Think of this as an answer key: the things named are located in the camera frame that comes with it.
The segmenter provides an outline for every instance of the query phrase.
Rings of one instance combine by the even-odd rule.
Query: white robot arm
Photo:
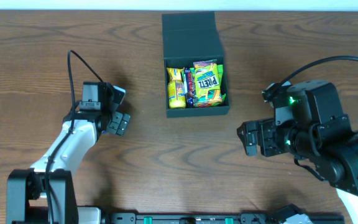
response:
[[[70,128],[71,121],[63,123],[63,128],[60,135],[56,138],[55,142],[50,146],[48,151],[41,157],[40,160],[31,165],[34,172],[45,172],[48,157],[51,155],[56,146],[62,141]],[[95,123],[81,119],[74,121],[73,133],[68,136],[68,139],[63,143],[57,152],[50,172],[57,169],[69,170],[72,176],[80,166],[84,155],[98,140],[98,132]]]

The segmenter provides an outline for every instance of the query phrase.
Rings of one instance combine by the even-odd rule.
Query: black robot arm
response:
[[[299,160],[309,159],[316,170],[301,167],[358,196],[358,131],[352,131],[335,86],[324,80],[282,84],[262,92],[274,118],[244,122],[237,129],[247,155],[256,155],[259,145],[266,157],[293,154],[298,166]]]

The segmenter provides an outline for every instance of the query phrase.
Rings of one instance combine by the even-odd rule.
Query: box lid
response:
[[[162,14],[162,37],[164,59],[224,56],[214,12]]]

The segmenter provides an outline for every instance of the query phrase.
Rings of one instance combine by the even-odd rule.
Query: yellow snack package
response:
[[[194,62],[196,95],[194,107],[220,105],[223,101],[216,60]]]
[[[183,71],[183,68],[167,68],[167,71],[169,74],[170,81],[181,81],[181,73]]]
[[[174,80],[168,83],[168,106],[170,109],[186,108],[183,82]]]

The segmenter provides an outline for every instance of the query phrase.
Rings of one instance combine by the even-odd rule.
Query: green led light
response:
[[[224,223],[225,223],[225,224],[233,224],[233,223],[234,223],[234,220],[233,220],[233,218],[225,218],[225,219],[224,219]]]
[[[144,217],[143,224],[153,224],[153,218],[152,217]]]
[[[296,100],[294,100],[293,98],[292,98],[292,96],[290,96],[290,104],[293,104],[293,103],[295,103],[296,102]]]

